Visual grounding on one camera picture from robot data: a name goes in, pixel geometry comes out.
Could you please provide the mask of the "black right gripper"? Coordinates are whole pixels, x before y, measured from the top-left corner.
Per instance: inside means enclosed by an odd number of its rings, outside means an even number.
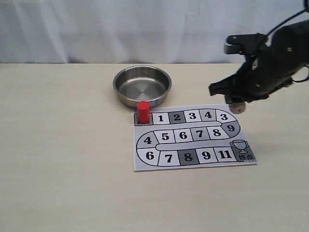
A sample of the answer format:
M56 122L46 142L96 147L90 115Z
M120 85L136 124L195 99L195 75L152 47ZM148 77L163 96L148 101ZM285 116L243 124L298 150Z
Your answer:
M226 104L250 103L266 99L291 85L292 76L305 66L305 33L277 31L271 45L236 74L211 83L209 94L225 95Z

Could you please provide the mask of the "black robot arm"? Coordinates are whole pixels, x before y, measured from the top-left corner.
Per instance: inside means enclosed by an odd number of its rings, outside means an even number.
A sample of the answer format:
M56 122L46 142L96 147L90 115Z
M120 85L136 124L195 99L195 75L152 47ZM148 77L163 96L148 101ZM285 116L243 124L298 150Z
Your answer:
M210 95L224 95L227 103L252 102L290 86L292 75L309 65L309 22L284 26L270 45L267 41L260 33L228 36L224 52L243 55L245 62L233 75L210 84Z

